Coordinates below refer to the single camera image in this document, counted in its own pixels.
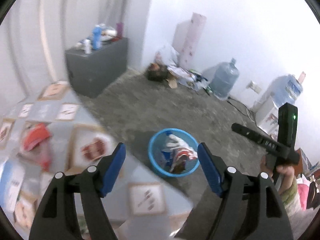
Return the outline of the person right hand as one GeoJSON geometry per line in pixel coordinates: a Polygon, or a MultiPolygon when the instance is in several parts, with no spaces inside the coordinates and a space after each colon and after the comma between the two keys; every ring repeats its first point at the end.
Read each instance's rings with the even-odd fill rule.
{"type": "MultiPolygon", "coordinates": [[[[260,161],[260,171],[265,172],[271,178],[273,175],[272,170],[268,169],[266,166],[266,156],[264,155],[260,161]]],[[[288,190],[293,182],[295,181],[295,169],[293,166],[282,166],[276,167],[276,171],[283,177],[280,188],[278,190],[279,194],[284,193],[288,190]]]]}

